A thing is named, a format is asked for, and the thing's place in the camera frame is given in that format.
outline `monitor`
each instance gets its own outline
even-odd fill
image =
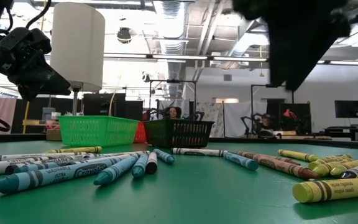
[[[336,100],[336,118],[358,118],[358,100]]]

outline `person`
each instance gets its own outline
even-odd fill
[[[180,119],[181,109],[180,107],[172,106],[169,108],[169,119]]]

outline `lamp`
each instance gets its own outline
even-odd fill
[[[91,6],[73,2],[55,6],[50,65],[71,83],[73,115],[80,90],[102,89],[104,30],[103,15]]]

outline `table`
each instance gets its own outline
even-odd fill
[[[0,154],[60,149],[61,142],[0,143]],[[103,152],[145,150],[146,145],[104,148]],[[276,155],[289,149],[328,156],[358,149],[307,144],[208,144],[208,149]],[[221,157],[175,155],[169,166],[134,180],[124,174],[107,187],[95,176],[20,192],[0,194],[0,223],[358,223],[358,198],[300,204],[291,189],[300,179],[260,166],[255,172]]]

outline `dark green basket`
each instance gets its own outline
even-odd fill
[[[132,144],[138,123],[112,116],[59,116],[62,140],[69,146]]]

